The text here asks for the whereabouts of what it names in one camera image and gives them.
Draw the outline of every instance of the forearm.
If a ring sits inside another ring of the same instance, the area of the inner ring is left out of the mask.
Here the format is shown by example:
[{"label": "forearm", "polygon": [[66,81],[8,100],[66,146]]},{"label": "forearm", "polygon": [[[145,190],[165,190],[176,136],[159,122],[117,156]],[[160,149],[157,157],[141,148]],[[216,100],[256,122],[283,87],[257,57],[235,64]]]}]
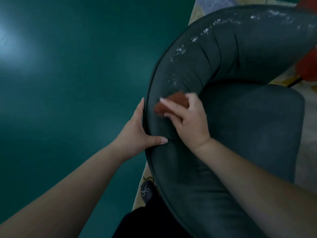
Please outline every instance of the forearm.
[{"label": "forearm", "polygon": [[269,237],[315,237],[317,196],[212,140],[195,152]]},{"label": "forearm", "polygon": [[0,225],[0,237],[77,237],[124,160],[111,145]]}]

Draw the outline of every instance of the green floor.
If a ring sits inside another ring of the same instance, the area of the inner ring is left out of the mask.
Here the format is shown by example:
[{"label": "green floor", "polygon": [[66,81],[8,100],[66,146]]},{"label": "green floor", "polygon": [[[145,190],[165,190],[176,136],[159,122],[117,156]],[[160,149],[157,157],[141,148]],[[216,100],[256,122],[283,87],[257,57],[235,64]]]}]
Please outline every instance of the green floor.
[{"label": "green floor", "polygon": [[[0,223],[109,144],[195,0],[0,0]],[[110,237],[145,155],[125,163],[81,237]]]}]

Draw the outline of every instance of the hand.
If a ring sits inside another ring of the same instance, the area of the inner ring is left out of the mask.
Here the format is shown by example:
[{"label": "hand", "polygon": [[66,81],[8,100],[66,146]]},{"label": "hand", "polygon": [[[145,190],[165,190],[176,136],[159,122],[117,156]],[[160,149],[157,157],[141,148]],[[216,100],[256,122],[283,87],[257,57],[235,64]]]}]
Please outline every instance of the hand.
[{"label": "hand", "polygon": [[149,136],[142,127],[142,116],[144,109],[144,98],[138,104],[132,118],[126,123],[120,134],[112,142],[119,152],[124,152],[124,161],[136,156],[146,148],[166,144],[167,138],[160,136]]},{"label": "hand", "polygon": [[207,116],[200,99],[195,93],[185,95],[189,102],[188,109],[164,98],[160,98],[160,101],[176,114],[175,116],[165,113],[164,116],[170,118],[181,140],[195,154],[200,147],[211,140],[211,137]]}]

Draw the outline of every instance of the brown sponge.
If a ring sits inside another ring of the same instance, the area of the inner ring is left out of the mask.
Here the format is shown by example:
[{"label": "brown sponge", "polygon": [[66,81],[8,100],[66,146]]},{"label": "brown sponge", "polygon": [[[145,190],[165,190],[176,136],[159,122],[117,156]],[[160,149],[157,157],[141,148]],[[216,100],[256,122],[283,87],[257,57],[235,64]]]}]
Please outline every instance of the brown sponge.
[{"label": "brown sponge", "polygon": [[[183,91],[178,91],[171,96],[168,96],[166,99],[171,100],[179,105],[182,105],[185,108],[189,108],[188,98],[185,96]],[[161,102],[158,102],[154,106],[154,112],[163,115],[164,113],[174,114],[168,107],[166,107]]]}]

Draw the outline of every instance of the person's right hand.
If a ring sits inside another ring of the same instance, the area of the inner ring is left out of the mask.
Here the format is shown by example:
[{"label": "person's right hand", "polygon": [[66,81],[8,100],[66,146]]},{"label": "person's right hand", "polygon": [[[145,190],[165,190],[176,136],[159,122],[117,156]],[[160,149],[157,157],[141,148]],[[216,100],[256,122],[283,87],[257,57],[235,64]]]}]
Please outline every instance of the person's right hand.
[{"label": "person's right hand", "polygon": [[197,94],[185,95],[188,97],[188,109],[164,98],[160,98],[160,101],[176,114],[165,113],[164,116],[170,118],[181,140],[195,154],[200,147],[211,140],[211,137],[207,116]]}]

